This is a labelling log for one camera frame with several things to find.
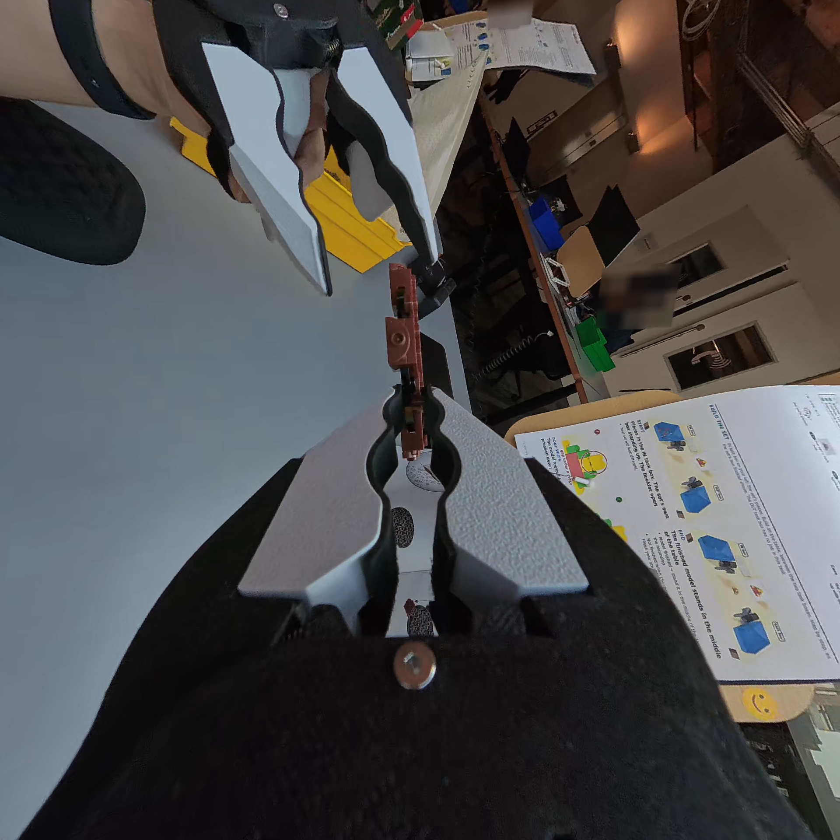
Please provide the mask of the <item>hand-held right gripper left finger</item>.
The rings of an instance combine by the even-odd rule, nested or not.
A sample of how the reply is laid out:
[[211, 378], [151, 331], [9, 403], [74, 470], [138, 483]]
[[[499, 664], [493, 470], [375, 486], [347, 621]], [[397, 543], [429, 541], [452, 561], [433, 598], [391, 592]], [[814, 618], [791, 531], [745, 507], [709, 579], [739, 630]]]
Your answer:
[[238, 593], [333, 606], [350, 632], [372, 602], [388, 612], [397, 582], [396, 539], [385, 485], [397, 468], [397, 389], [302, 457]]

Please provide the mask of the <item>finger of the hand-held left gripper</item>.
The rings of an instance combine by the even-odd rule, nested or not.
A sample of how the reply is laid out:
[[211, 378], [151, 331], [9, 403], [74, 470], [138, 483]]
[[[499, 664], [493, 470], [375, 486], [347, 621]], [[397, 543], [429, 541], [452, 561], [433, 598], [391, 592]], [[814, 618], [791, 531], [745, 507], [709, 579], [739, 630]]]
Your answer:
[[203, 44], [233, 136], [230, 167], [260, 214], [266, 235], [321, 294], [333, 293], [321, 226], [302, 188], [294, 157], [310, 113], [306, 70], [269, 70], [231, 45]]
[[399, 66], [391, 73], [394, 56], [372, 46], [342, 38], [327, 91], [329, 116], [340, 128], [336, 155], [360, 215], [372, 222], [393, 207], [417, 255], [431, 265], [439, 249], [405, 80]]

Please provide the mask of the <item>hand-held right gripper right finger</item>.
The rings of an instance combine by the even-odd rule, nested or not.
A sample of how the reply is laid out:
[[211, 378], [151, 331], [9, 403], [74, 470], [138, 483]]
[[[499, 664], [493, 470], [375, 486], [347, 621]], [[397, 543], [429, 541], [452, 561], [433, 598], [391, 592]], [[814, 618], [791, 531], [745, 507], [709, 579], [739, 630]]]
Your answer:
[[437, 502], [432, 586], [439, 611], [472, 614], [533, 596], [583, 593], [589, 582], [526, 461], [465, 408], [427, 393]]

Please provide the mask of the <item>black toy brick piece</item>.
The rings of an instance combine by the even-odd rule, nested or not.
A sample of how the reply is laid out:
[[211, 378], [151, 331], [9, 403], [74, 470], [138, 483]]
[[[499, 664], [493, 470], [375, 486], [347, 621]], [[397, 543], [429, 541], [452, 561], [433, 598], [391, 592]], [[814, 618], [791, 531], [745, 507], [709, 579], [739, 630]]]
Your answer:
[[425, 319], [443, 306], [454, 289], [456, 282], [450, 276], [443, 257], [426, 264], [420, 258], [413, 263], [416, 286], [423, 299], [418, 302], [418, 319]]

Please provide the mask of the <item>brown toy brick assembly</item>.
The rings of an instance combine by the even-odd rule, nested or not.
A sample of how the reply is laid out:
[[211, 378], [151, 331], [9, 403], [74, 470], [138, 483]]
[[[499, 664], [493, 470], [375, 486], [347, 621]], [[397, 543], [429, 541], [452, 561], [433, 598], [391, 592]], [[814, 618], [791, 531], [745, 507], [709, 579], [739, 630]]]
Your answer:
[[386, 399], [383, 412], [387, 426], [400, 436], [403, 458], [415, 461], [428, 447], [417, 281], [406, 266], [391, 263], [388, 270], [392, 315], [385, 318], [386, 356], [400, 381]]

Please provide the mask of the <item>grey desk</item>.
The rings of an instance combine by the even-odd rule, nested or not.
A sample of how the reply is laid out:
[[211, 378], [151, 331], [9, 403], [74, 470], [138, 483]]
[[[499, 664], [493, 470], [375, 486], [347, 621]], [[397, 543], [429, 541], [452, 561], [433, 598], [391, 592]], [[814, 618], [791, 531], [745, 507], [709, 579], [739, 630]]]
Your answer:
[[132, 255], [2, 240], [1, 834], [67, 770], [153, 604], [289, 459], [383, 396], [388, 263], [324, 297], [165, 122], [44, 103], [124, 163]]

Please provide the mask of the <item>small white carton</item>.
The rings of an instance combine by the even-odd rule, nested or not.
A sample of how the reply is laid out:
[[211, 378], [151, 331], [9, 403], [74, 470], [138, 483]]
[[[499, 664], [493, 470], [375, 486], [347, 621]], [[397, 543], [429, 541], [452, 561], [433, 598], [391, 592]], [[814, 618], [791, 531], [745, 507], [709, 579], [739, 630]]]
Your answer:
[[414, 85], [451, 75], [455, 51], [442, 29], [421, 28], [406, 45], [406, 69]]

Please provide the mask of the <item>yellow plastic bin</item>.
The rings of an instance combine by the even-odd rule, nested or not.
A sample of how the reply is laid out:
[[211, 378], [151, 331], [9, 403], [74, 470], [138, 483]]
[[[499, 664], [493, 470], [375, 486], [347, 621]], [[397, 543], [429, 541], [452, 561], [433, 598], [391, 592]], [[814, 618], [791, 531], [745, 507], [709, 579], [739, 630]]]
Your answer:
[[318, 219], [329, 254], [361, 274], [410, 245], [398, 236], [400, 223], [394, 227], [381, 217], [369, 222], [360, 215], [350, 178], [340, 169], [333, 150], [326, 157], [324, 173], [310, 184], [305, 198]]

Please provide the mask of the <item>black toy set box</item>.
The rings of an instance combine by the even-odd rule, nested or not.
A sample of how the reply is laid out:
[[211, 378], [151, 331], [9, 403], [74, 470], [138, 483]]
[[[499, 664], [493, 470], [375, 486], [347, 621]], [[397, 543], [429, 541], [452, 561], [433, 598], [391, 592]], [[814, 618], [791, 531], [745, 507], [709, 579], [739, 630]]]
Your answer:
[[363, 1], [389, 50], [403, 49], [408, 40], [424, 26], [419, 1]]

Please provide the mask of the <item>printed paper sheet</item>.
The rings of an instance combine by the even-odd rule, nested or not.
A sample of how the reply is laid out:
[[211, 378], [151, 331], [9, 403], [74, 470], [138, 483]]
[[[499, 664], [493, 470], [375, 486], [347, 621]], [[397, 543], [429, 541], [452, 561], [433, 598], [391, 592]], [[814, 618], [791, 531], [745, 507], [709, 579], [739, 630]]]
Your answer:
[[527, 25], [497, 28], [482, 19], [448, 26], [444, 31], [458, 67], [478, 64], [488, 70], [536, 69], [589, 77], [597, 73], [572, 24], [534, 18]]

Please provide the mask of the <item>blue plastic bin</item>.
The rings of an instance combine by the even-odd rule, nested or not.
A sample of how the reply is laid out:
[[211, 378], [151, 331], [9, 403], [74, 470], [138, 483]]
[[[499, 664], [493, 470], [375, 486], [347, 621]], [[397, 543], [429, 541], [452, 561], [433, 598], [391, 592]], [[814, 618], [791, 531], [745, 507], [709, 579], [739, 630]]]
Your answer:
[[560, 224], [548, 200], [539, 196], [529, 207], [528, 215], [536, 231], [538, 249], [541, 254], [556, 252], [564, 244]]

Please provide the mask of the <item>long wooden table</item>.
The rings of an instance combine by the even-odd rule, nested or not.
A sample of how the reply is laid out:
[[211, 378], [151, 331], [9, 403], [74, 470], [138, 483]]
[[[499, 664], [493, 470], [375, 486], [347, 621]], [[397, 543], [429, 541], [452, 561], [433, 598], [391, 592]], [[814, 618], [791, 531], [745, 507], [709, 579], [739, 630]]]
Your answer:
[[563, 355], [570, 366], [574, 393], [577, 395], [581, 405], [587, 404], [589, 402], [589, 397], [585, 391], [585, 380], [581, 375], [578, 361], [574, 355], [574, 347], [568, 330], [568, 325], [564, 320], [564, 315], [558, 308], [557, 301], [554, 299], [552, 294], [550, 275], [543, 265], [542, 254], [539, 251], [537, 239], [535, 238], [535, 234], [533, 232], [533, 225], [529, 215], [527, 202], [511, 173], [510, 166], [502, 148], [502, 140], [491, 121], [487, 96], [484, 92], [480, 92], [476, 101], [489, 134], [490, 144], [495, 160], [506, 184], [514, 212], [518, 218], [522, 236], [524, 237], [528, 247], [529, 256], [533, 263], [535, 272], [535, 282], [541, 290], [543, 303], [549, 310], [554, 325], [554, 331], [558, 334], [559, 341], [563, 348]]

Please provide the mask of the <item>green plastic bin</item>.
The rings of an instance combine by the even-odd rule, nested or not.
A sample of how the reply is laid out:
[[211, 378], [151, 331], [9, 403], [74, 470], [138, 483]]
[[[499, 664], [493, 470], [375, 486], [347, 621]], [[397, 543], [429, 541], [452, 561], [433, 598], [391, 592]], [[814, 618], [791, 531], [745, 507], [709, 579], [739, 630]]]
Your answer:
[[586, 318], [576, 324], [575, 331], [581, 349], [592, 367], [601, 373], [616, 368], [611, 355], [606, 349], [606, 337], [599, 329], [594, 317]]

